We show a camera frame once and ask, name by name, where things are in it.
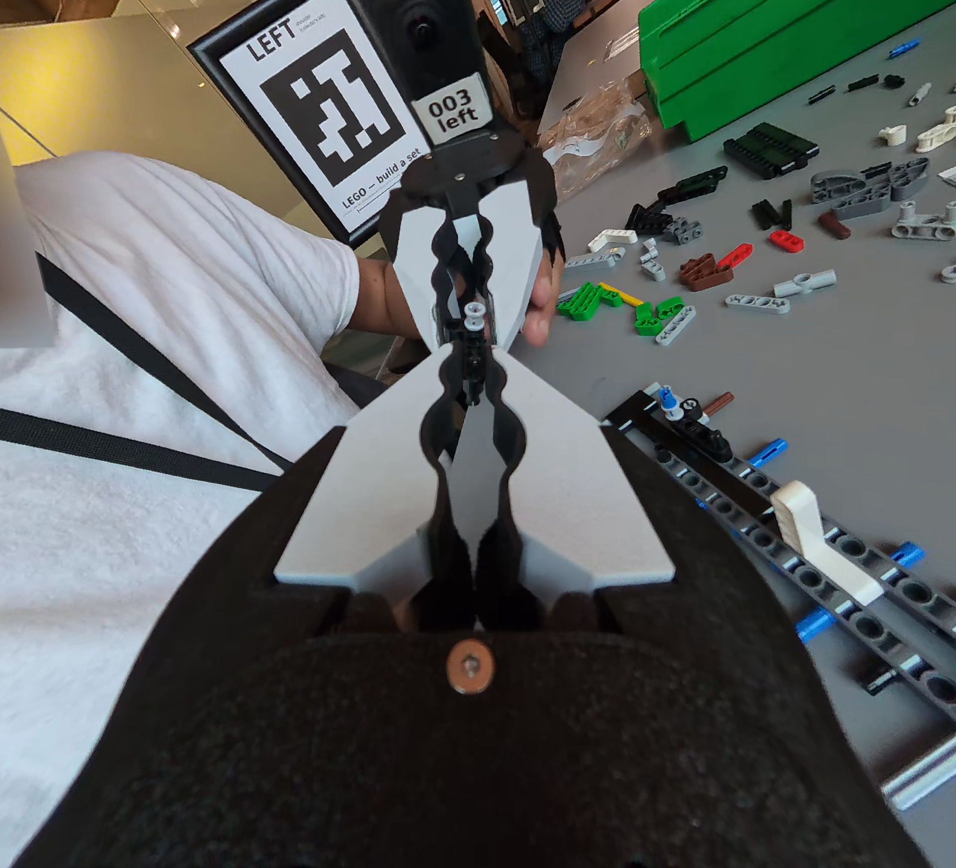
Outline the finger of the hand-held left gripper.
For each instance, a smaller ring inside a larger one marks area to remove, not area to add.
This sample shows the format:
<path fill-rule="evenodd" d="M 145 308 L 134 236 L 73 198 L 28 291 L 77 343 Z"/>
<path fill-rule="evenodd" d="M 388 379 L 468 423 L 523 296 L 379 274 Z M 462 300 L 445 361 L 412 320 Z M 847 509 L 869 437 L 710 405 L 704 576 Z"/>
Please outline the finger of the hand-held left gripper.
<path fill-rule="evenodd" d="M 401 216 L 393 266 L 419 336 L 432 352 L 448 343 L 448 329 L 463 319 L 465 282 L 450 266 L 458 245 L 446 210 L 423 206 Z"/>
<path fill-rule="evenodd" d="M 524 324 L 542 257 L 528 182 L 501 184 L 484 196 L 477 214 L 452 224 L 471 260 L 475 297 L 484 304 L 492 343 L 508 351 Z"/>

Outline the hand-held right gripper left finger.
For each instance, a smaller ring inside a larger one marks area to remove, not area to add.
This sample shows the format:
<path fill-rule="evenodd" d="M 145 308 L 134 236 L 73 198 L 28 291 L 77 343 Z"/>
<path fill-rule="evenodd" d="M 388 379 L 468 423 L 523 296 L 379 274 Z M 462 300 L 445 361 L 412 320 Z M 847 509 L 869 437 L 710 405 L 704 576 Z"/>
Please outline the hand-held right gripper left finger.
<path fill-rule="evenodd" d="M 274 575 L 405 604 L 424 630 L 469 627 L 472 564 L 448 471 L 463 354 L 447 344 L 349 421 Z"/>

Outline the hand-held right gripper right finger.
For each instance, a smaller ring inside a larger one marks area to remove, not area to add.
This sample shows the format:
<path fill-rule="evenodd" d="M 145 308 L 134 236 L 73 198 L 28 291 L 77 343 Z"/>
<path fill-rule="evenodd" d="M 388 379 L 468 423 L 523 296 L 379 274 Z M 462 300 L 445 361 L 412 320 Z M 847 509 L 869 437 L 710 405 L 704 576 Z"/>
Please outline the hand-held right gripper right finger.
<path fill-rule="evenodd" d="M 535 630 L 568 594 L 670 582 L 676 566 L 604 425 L 502 349 L 485 368 L 496 514 L 474 574 L 487 630 Z"/>

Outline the small black lego connector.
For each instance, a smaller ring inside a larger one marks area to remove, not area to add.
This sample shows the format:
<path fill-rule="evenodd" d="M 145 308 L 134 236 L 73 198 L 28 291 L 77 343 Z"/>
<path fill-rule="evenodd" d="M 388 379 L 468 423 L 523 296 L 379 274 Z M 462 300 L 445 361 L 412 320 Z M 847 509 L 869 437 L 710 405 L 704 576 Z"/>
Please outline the small black lego connector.
<path fill-rule="evenodd" d="M 452 342 L 460 346 L 463 355 L 463 389 L 459 396 L 462 408 L 478 405 L 484 391 L 487 341 L 484 335 L 486 307 L 480 300 L 472 300 L 460 308 L 461 315 L 452 319 L 448 333 Z"/>

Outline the person's left forearm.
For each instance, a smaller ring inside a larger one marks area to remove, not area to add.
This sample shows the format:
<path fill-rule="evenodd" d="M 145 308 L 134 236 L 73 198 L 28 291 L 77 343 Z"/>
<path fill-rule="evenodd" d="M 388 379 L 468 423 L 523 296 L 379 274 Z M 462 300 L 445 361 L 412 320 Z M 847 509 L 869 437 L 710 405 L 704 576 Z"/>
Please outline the person's left forearm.
<path fill-rule="evenodd" d="M 420 339 L 391 262 L 358 258 L 358 299 L 347 329 L 359 333 Z"/>

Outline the grey lego beam chassis assembly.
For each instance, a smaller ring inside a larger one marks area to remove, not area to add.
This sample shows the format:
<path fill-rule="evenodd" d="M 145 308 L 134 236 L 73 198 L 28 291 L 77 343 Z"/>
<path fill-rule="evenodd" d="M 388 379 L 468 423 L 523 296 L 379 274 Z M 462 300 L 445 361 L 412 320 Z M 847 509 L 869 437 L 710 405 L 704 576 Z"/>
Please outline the grey lego beam chassis assembly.
<path fill-rule="evenodd" d="M 753 723 L 758 747 L 782 751 L 779 763 L 759 763 L 765 775 L 802 781 L 818 801 L 844 814 L 874 816 L 878 786 L 855 757 L 813 660 L 792 635 L 789 614 L 766 583 L 752 552 L 806 597 L 831 623 L 954 723 L 954 678 L 887 620 L 859 601 L 843 578 L 897 607 L 954 644 L 954 601 L 913 576 L 897 560 L 816 513 L 823 561 L 808 556 L 796 534 L 800 501 L 750 462 L 737 458 L 718 430 L 693 420 L 697 407 L 683 398 L 661 406 L 644 392 L 629 396 L 599 422 L 604 441 L 653 530 L 673 557 L 669 582 L 593 591 L 596 626 L 645 651 L 675 657 L 694 677 L 679 696 L 677 720 L 700 722 L 713 696 L 711 761 L 745 771 L 723 737 L 743 735 Z"/>

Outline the scattered mixed lego pieces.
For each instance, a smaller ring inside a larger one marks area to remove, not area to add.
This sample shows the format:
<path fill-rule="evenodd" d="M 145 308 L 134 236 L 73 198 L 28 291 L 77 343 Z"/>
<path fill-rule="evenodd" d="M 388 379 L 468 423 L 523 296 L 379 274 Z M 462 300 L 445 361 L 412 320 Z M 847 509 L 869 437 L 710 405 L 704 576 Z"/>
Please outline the scattered mixed lego pieces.
<path fill-rule="evenodd" d="M 695 346 L 721 359 L 901 361 L 954 348 L 954 299 L 933 296 L 906 240 L 954 248 L 954 207 L 925 217 L 954 187 L 935 177 L 937 146 L 954 139 L 954 97 L 943 124 L 913 136 L 916 80 L 871 73 L 828 87 L 805 86 L 692 142 L 653 109 L 641 83 L 639 109 L 651 131 L 638 146 L 623 205 L 605 244 L 569 258 L 567 304 L 585 287 L 642 312 L 646 337 L 664 335 L 683 305 L 703 320 Z M 657 304 L 675 291 L 660 325 Z"/>

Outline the person's left hand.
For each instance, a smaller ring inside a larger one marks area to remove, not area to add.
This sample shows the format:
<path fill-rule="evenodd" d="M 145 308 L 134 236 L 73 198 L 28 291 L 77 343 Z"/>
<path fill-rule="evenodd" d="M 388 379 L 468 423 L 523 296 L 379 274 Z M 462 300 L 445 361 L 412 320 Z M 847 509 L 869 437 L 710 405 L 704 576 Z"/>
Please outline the person's left hand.
<path fill-rule="evenodd" d="M 561 248 L 543 251 L 521 331 L 526 342 L 533 348 L 544 347 L 549 338 L 564 267 L 564 253 Z"/>

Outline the clear plastic bag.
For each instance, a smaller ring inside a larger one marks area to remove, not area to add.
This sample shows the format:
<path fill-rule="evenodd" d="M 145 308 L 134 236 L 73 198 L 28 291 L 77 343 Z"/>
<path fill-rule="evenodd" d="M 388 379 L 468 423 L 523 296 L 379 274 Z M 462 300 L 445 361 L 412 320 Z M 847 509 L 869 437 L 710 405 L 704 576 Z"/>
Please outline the clear plastic bag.
<path fill-rule="evenodd" d="M 537 148 L 554 172 L 557 203 L 634 157 L 652 135 L 639 73 L 582 97 L 544 132 Z"/>

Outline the green plastic bin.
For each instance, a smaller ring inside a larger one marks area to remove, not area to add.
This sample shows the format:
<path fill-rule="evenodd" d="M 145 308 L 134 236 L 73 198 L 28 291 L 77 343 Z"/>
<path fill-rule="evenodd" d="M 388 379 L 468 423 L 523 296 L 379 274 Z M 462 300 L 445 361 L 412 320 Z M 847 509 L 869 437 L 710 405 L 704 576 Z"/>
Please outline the green plastic bin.
<path fill-rule="evenodd" d="M 663 128 L 695 141 L 954 0 L 655 0 L 640 67 Z"/>

